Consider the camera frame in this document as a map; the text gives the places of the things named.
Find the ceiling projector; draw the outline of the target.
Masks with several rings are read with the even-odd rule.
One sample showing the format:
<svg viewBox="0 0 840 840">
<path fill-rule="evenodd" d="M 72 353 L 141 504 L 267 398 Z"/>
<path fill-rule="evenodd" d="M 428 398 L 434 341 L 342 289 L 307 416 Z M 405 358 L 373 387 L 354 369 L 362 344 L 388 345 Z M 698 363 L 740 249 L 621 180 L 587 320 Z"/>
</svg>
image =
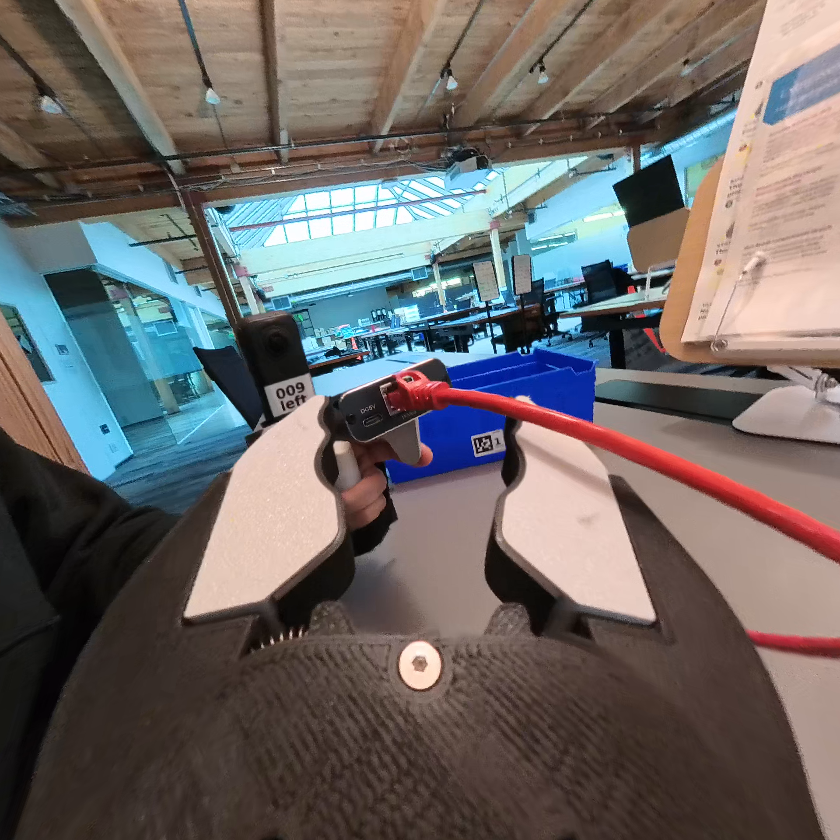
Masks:
<svg viewBox="0 0 840 840">
<path fill-rule="evenodd" d="M 448 192 L 472 191 L 492 173 L 490 159 L 477 148 L 468 147 L 453 150 L 447 158 L 444 186 Z"/>
</svg>

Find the white board stand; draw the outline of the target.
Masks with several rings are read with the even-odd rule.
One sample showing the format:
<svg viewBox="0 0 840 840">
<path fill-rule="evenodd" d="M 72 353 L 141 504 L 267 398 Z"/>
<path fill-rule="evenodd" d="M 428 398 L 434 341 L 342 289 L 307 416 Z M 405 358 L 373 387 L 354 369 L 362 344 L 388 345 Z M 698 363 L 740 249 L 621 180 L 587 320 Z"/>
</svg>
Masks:
<svg viewBox="0 0 840 840">
<path fill-rule="evenodd" d="M 769 371 L 788 385 L 766 392 L 732 420 L 732 427 L 753 436 L 839 445 L 838 370 L 770 365 Z"/>
</svg>

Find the black monitor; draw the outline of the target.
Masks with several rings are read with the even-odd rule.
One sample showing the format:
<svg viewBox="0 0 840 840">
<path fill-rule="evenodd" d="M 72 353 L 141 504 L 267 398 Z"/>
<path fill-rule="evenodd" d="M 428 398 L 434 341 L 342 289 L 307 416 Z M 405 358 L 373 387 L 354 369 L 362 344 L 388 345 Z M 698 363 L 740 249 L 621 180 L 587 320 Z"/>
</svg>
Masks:
<svg viewBox="0 0 840 840">
<path fill-rule="evenodd" d="M 670 154 L 616 182 L 612 189 L 629 228 L 686 206 Z"/>
</svg>

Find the person's left hand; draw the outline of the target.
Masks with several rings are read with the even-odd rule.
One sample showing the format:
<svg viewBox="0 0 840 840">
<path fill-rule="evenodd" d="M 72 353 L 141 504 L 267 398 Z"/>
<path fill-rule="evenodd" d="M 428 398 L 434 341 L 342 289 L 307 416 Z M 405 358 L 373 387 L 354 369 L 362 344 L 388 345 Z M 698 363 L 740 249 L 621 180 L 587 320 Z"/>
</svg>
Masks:
<svg viewBox="0 0 840 840">
<path fill-rule="evenodd" d="M 345 517 L 351 532 L 357 532 L 377 519 L 386 507 L 387 480 L 380 465 L 398 459 L 393 446 L 383 438 L 369 444 L 339 441 L 337 462 L 342 465 L 353 455 L 359 479 L 341 491 Z"/>
</svg>

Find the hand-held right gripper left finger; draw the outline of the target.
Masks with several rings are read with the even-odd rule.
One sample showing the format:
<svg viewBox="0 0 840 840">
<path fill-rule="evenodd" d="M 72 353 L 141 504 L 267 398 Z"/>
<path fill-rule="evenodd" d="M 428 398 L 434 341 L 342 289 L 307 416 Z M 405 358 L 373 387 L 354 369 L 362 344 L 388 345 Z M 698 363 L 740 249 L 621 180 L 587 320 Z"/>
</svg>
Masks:
<svg viewBox="0 0 840 840">
<path fill-rule="evenodd" d="M 186 623 L 309 623 L 354 577 L 331 405 L 314 396 L 268 426 L 231 470 L 185 602 Z"/>
</svg>

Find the cardboard panel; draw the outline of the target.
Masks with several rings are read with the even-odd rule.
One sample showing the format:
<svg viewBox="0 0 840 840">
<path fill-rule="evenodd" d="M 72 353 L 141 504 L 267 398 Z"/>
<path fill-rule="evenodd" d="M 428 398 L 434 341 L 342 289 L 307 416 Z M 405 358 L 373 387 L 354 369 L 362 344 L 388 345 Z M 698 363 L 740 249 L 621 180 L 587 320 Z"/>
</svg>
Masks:
<svg viewBox="0 0 840 840">
<path fill-rule="evenodd" d="M 630 227 L 626 241 L 635 270 L 675 264 L 689 218 L 690 210 L 681 207 Z"/>
</svg>

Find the ceiling track lights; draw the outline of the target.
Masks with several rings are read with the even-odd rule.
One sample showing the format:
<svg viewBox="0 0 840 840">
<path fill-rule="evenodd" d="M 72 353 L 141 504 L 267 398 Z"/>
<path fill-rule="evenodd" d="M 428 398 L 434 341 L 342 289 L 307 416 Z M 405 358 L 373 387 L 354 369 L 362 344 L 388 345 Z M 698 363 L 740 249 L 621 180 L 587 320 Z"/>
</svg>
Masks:
<svg viewBox="0 0 840 840">
<path fill-rule="evenodd" d="M 266 64 L 268 58 L 257 49 L 248 52 L 244 49 L 214 49 L 211 54 L 213 69 L 219 70 L 222 59 L 227 61 L 227 76 L 223 79 L 221 91 L 214 88 L 212 75 L 206 68 L 203 56 L 195 56 L 186 47 L 183 38 L 175 47 L 163 47 L 157 52 L 159 70 L 162 70 L 157 94 L 164 95 L 174 106 L 180 102 L 184 111 L 182 120 L 210 119 L 215 112 L 242 115 L 251 100 L 261 100 L 269 111 L 274 101 L 269 92 L 270 70 Z M 31 49 L 27 60 L 34 65 L 28 73 L 37 87 L 40 97 L 64 100 L 70 97 L 69 78 L 75 73 L 80 89 L 89 92 L 95 85 L 104 85 L 107 79 L 103 71 L 84 47 Z M 689 107 L 699 96 L 699 90 L 690 90 L 691 77 L 675 79 L 674 88 L 666 90 L 666 79 L 653 82 L 642 91 L 637 91 L 622 105 L 611 105 L 607 101 L 597 103 L 578 102 L 573 108 L 569 103 L 547 118 L 535 120 L 536 125 L 561 125 L 577 121 L 580 123 L 601 123 L 617 120 L 620 123 L 645 123 L 666 114 Z"/>
</svg>

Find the dark-edged grey desk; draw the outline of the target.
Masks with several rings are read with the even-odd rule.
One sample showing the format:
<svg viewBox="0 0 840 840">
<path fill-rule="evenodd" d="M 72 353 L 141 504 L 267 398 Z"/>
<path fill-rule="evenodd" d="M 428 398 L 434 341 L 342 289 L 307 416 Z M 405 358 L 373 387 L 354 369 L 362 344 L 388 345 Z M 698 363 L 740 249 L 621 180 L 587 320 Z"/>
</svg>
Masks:
<svg viewBox="0 0 840 840">
<path fill-rule="evenodd" d="M 597 369 L 595 402 L 714 424 L 731 424 L 781 380 Z"/>
</svg>

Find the rows of office desks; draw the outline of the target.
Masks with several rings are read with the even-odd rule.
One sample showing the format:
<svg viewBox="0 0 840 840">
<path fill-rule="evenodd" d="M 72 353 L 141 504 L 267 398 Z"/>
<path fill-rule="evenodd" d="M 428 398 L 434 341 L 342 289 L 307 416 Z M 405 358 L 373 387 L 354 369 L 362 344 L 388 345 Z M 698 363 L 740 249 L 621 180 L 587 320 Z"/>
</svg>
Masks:
<svg viewBox="0 0 840 840">
<path fill-rule="evenodd" d="M 557 333 L 557 324 L 564 319 L 564 313 L 571 311 L 571 318 L 580 316 L 580 310 L 606 302 L 615 305 L 620 297 L 631 296 L 637 286 L 649 290 L 648 303 L 653 297 L 663 296 L 664 288 L 673 275 L 675 263 L 661 263 L 651 266 L 648 272 L 628 274 L 614 266 L 610 269 L 615 280 L 615 293 L 589 291 L 589 286 L 606 273 L 605 265 L 588 266 L 580 279 L 557 287 L 547 288 L 544 280 L 534 281 L 532 290 L 524 296 L 524 302 L 510 303 L 502 308 L 484 305 L 478 308 L 462 308 L 452 312 L 439 313 L 428 318 L 407 321 L 402 316 L 384 324 L 362 327 L 357 330 L 336 329 L 318 341 L 324 346 L 328 340 L 338 347 L 339 352 L 353 358 L 368 353 L 374 358 L 392 354 L 399 343 L 409 351 L 416 347 L 435 350 L 451 346 L 456 352 L 465 353 L 476 331 L 483 331 L 489 338 L 493 353 L 504 346 L 507 352 L 527 349 L 543 338 Z"/>
</svg>

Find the grey ethernet splitter box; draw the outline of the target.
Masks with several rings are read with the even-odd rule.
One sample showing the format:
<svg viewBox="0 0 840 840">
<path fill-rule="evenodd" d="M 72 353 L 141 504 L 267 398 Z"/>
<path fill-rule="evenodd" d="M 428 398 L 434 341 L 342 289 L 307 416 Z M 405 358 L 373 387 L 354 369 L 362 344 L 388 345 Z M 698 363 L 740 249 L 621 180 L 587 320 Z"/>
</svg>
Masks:
<svg viewBox="0 0 840 840">
<path fill-rule="evenodd" d="M 381 438 L 387 439 L 394 450 L 399 445 L 407 447 L 408 442 L 419 444 L 419 418 L 426 411 L 397 408 L 390 400 L 390 395 L 404 376 L 414 382 L 419 374 L 431 382 L 450 383 L 445 363 L 433 358 L 416 362 L 341 394 L 336 408 L 345 422 L 348 435 L 365 445 Z"/>
</svg>

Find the blue storage bin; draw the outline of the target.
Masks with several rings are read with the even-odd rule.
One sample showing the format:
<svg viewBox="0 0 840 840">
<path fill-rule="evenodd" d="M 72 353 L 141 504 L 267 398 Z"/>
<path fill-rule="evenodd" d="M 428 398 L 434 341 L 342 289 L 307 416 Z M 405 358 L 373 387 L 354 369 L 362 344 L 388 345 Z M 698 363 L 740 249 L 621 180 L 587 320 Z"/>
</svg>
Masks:
<svg viewBox="0 0 840 840">
<path fill-rule="evenodd" d="M 508 397 L 527 396 L 539 406 L 591 422 L 595 363 L 557 350 L 494 354 L 462 364 L 446 362 L 454 388 Z M 423 468 L 391 460 L 385 465 L 394 485 L 424 477 L 493 464 L 504 459 L 505 421 L 500 415 L 451 406 L 419 418 L 419 436 L 433 452 Z"/>
</svg>

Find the cardboard-backed instruction sheet board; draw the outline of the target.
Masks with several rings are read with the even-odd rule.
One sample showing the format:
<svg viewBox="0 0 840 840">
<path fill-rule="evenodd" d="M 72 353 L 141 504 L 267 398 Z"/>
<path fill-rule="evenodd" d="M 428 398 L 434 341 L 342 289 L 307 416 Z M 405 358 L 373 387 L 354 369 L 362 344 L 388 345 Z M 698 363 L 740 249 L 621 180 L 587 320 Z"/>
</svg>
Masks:
<svg viewBox="0 0 840 840">
<path fill-rule="evenodd" d="M 660 323 L 681 361 L 838 368 L 839 2 L 768 2 Z"/>
</svg>

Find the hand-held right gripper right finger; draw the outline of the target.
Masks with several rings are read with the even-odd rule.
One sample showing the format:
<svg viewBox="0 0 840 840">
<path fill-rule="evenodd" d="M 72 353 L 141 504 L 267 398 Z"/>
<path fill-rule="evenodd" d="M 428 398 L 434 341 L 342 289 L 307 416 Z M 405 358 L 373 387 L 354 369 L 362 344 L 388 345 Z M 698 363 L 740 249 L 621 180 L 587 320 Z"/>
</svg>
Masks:
<svg viewBox="0 0 840 840">
<path fill-rule="evenodd" d="M 490 528 L 486 582 L 532 624 L 552 610 L 574 620 L 655 624 L 657 614 L 611 478 L 580 440 L 510 419 L 504 489 Z"/>
</svg>

